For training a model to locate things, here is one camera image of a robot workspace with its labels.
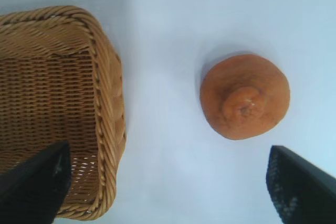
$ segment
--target white table surface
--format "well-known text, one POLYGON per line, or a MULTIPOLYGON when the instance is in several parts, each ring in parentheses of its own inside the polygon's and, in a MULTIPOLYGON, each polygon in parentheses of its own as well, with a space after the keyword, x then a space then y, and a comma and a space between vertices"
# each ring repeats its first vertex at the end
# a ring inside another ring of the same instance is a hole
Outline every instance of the white table surface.
POLYGON ((272 144, 336 175, 335 0, 0 0, 0 12, 67 4, 101 21, 124 64, 118 195, 93 223, 279 224, 272 144), (273 130, 233 142, 207 124, 198 91, 202 73, 242 51, 286 74, 291 105, 273 130))

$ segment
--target woven basket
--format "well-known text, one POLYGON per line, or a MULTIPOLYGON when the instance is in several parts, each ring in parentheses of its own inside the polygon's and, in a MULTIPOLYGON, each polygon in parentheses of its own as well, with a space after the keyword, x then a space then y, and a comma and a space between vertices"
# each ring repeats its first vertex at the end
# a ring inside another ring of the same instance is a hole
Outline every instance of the woven basket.
POLYGON ((57 141, 72 185, 57 217, 94 220, 116 196, 125 146, 120 58, 87 11, 0 16, 0 174, 57 141))

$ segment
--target brown wicker weave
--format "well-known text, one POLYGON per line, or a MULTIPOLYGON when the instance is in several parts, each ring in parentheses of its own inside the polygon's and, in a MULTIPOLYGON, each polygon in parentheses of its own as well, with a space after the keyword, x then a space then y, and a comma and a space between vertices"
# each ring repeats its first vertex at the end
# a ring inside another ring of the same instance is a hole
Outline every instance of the brown wicker weave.
POLYGON ((0 16, 0 174, 69 141, 72 186, 58 217, 93 220, 116 196, 125 146, 120 58, 73 6, 0 16))

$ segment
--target white backdrop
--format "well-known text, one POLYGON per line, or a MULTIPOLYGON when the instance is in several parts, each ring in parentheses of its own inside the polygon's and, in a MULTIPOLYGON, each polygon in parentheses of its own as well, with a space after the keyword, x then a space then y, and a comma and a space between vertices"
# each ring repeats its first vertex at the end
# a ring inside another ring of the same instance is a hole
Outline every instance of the white backdrop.
POLYGON ((118 195, 94 223, 280 224, 265 184, 272 144, 336 175, 335 0, 0 0, 0 12, 65 4, 102 22, 124 64, 118 195), (207 124, 198 90, 241 51, 286 74, 291 105, 270 132, 233 142, 207 124))

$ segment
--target wicker basket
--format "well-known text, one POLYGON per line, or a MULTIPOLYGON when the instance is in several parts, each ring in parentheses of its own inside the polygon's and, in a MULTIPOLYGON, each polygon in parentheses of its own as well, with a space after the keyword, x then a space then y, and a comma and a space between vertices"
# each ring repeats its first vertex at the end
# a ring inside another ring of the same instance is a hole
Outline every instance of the wicker basket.
POLYGON ((72 185, 57 217, 102 216, 125 125, 121 62, 100 24, 74 6, 0 16, 0 80, 0 174, 68 141, 72 185))

